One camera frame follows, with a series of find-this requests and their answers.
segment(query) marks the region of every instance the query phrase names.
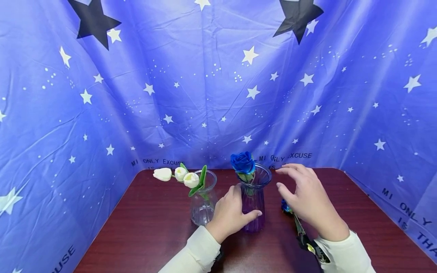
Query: white shirt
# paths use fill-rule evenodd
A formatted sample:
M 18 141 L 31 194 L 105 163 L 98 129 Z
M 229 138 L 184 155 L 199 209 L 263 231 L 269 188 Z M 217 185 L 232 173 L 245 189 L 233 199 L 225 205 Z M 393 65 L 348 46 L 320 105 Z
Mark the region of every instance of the white shirt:
M 325 273 L 375 273 L 369 255 L 357 234 L 350 232 L 341 242 L 321 238 L 314 240 L 328 256 L 322 263 Z M 220 252 L 220 245 L 208 230 L 200 226 L 179 251 L 158 273 L 208 273 Z

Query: blue backdrop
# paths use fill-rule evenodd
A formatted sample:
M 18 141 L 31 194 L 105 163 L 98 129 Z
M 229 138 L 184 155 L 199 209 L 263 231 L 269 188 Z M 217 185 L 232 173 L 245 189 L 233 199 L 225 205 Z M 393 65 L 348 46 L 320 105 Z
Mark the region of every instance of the blue backdrop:
M 436 12 L 1 1 L 1 273 L 72 272 L 140 170 L 246 150 L 344 170 L 437 261 Z

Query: purple glass vase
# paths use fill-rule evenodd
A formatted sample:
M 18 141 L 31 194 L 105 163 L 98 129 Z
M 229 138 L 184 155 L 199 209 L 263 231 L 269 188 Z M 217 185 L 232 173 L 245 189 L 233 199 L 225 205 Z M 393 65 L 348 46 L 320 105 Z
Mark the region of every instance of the purple glass vase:
M 270 170 L 259 163 L 255 163 L 255 178 L 250 182 L 245 182 L 237 176 L 241 183 L 241 199 L 243 201 L 243 213 L 253 210 L 262 211 L 263 215 L 244 226 L 246 232 L 258 232 L 264 228 L 264 187 L 272 180 Z

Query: green leaf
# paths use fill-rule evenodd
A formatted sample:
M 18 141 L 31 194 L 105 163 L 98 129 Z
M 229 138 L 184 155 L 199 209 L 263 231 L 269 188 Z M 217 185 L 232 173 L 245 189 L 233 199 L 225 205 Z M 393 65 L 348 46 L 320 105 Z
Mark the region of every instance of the green leaf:
M 190 190 L 190 192 L 188 193 L 188 197 L 193 196 L 198 190 L 200 190 L 201 188 L 203 188 L 205 186 L 205 183 L 204 183 L 205 175 L 206 175 L 206 165 L 203 166 L 202 172 L 200 173 L 199 184 Z
M 182 168 L 186 169 L 187 172 L 188 172 L 188 169 L 185 167 L 185 165 L 184 165 L 182 162 L 180 163 L 180 166 L 181 166 Z

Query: glass vase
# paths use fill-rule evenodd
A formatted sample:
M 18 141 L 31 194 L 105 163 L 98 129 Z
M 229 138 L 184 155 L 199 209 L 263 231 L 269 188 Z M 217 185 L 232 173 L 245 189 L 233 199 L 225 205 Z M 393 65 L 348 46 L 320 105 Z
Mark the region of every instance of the glass vase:
M 201 172 L 201 170 L 198 170 L 194 173 L 200 177 Z M 217 176 L 215 173 L 206 170 L 204 188 L 198 190 L 191 197 L 191 221 L 197 226 L 205 226 L 212 220 L 212 216 L 214 216 L 215 204 L 217 204 L 218 201 L 214 191 L 216 183 Z
M 250 182 L 245 182 L 237 176 L 241 183 L 241 199 L 243 202 L 243 213 L 253 210 L 260 210 L 263 215 L 244 226 L 246 232 L 258 232 L 264 228 L 264 187 L 272 180 L 271 171 L 264 165 L 255 163 L 255 178 Z

